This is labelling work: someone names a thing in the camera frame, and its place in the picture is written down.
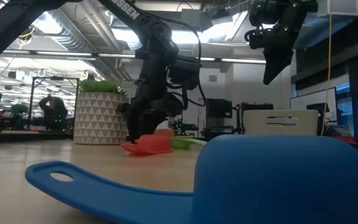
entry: ceiling duct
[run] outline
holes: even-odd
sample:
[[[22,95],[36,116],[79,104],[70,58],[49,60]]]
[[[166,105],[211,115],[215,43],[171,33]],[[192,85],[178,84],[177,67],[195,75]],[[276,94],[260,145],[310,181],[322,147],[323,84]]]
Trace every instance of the ceiling duct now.
[[[82,33],[74,26],[71,20],[69,20],[69,18],[67,18],[67,16],[60,9],[49,11],[49,14],[63,28],[61,33],[59,33],[61,37],[59,37],[59,35],[57,35],[56,37],[52,37],[54,41],[58,42],[71,52],[96,51],[96,49],[88,42],[88,40],[82,35]],[[125,71],[117,71],[102,58],[96,58],[96,60],[86,61],[86,63],[91,64],[102,74],[108,74],[110,75],[110,77],[115,76],[118,80],[127,79],[121,75],[122,73],[125,73]]]

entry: blue plastic object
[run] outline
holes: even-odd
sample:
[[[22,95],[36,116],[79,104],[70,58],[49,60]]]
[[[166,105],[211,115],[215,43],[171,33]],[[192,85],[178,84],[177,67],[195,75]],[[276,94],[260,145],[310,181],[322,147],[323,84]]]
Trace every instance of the blue plastic object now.
[[[25,176],[57,200],[119,223],[358,224],[358,151],[331,138],[220,136],[199,155],[193,194],[118,184],[66,162],[32,165]]]

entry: planter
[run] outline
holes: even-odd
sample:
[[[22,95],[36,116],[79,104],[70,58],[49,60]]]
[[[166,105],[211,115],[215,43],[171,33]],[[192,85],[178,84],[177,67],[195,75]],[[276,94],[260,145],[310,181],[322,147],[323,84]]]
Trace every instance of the planter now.
[[[79,93],[76,102],[74,143],[122,144],[127,128],[124,116],[116,110],[128,98],[114,93]]]

